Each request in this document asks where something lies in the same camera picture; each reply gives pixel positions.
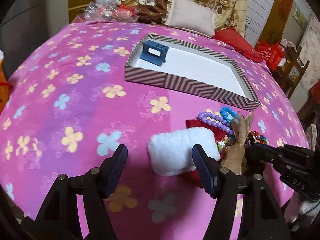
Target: red bag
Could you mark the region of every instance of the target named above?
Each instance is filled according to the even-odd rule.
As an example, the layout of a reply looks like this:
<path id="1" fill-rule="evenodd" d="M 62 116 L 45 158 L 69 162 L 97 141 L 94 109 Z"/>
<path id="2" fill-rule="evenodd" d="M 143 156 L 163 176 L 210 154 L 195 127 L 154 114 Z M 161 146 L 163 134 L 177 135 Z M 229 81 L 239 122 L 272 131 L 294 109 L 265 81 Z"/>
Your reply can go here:
<path id="1" fill-rule="evenodd" d="M 271 71 L 277 69 L 281 59 L 284 57 L 284 53 L 281 47 L 279 47 L 279 42 L 275 45 L 269 45 L 265 41 L 261 41 L 257 51 L 259 52 L 260 57 L 266 61 L 267 66 Z"/>

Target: plastic bag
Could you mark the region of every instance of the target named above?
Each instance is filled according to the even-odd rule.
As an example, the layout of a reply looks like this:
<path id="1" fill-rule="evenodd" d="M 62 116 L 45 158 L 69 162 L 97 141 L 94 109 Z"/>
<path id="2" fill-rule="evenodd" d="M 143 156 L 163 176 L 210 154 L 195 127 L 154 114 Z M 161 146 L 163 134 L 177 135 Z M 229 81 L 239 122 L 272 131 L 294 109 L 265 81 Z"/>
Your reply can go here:
<path id="1" fill-rule="evenodd" d="M 72 21 L 115 21 L 135 23 L 139 16 L 136 6 L 121 5 L 119 0 L 105 0 L 101 3 L 91 2 L 84 13 L 79 14 Z"/>
<path id="2" fill-rule="evenodd" d="M 259 52 L 260 57 L 266 61 L 267 66 L 271 71 L 277 69 L 281 59 L 284 57 L 282 48 L 279 47 L 279 42 L 275 45 L 269 45 L 265 41 L 261 41 L 257 51 Z"/>

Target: pink bedspread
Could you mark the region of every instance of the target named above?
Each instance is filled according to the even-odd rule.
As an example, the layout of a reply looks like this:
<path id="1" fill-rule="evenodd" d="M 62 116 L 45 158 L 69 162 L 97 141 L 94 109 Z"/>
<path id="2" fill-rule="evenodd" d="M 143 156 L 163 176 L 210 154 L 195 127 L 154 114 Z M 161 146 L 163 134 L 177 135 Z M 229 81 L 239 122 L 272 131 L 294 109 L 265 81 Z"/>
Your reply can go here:
<path id="1" fill-rule="evenodd" d="M 0 116 L 0 182 L 31 218 L 36 217 L 58 174 L 82 175 L 123 143 L 129 149 L 128 162 L 117 190 L 105 201 L 118 238 L 203 238 L 215 200 L 176 176 L 154 174 L 147 142 L 153 134 L 184 129 L 186 119 L 204 110 L 218 112 L 223 104 L 125 82 L 124 64 L 147 33 L 189 41 L 236 60 L 261 101 L 252 130 L 264 134 L 271 146 L 308 147 L 291 104 L 263 70 L 265 64 L 253 63 L 225 43 L 158 25 L 69 25 L 13 74 L 14 90 Z M 270 166 L 264 178 L 283 205 L 292 190 Z M 79 203 L 85 236 L 88 229 L 81 199 Z M 237 239 L 241 207 L 239 196 L 231 239 Z"/>

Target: white fluffy cloth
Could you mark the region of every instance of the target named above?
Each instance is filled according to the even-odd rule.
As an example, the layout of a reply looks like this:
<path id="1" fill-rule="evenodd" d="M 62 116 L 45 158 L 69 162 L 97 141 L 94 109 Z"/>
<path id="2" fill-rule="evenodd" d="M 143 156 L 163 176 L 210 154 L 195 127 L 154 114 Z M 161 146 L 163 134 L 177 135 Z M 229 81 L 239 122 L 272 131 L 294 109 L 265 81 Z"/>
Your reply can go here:
<path id="1" fill-rule="evenodd" d="M 209 157 L 220 159 L 214 133 L 204 127 L 159 133 L 150 138 L 148 152 L 155 173 L 173 176 L 196 169 L 192 161 L 192 147 L 201 144 Z"/>

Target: brown cloth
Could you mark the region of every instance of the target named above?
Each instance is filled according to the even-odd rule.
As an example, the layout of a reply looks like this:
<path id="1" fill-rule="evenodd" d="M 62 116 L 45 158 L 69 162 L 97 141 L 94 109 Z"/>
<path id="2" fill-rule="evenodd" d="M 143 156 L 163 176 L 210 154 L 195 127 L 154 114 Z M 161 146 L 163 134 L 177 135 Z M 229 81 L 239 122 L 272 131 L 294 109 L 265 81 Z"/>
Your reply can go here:
<path id="1" fill-rule="evenodd" d="M 239 123 L 235 120 L 231 120 L 231 126 L 235 133 L 236 143 L 230 146 L 227 150 L 227 158 L 221 162 L 223 167 L 228 168 L 236 175 L 241 175 L 243 172 L 243 163 L 246 163 L 244 158 L 244 143 L 250 131 L 251 124 L 253 122 L 253 112 L 245 118 L 240 116 Z"/>

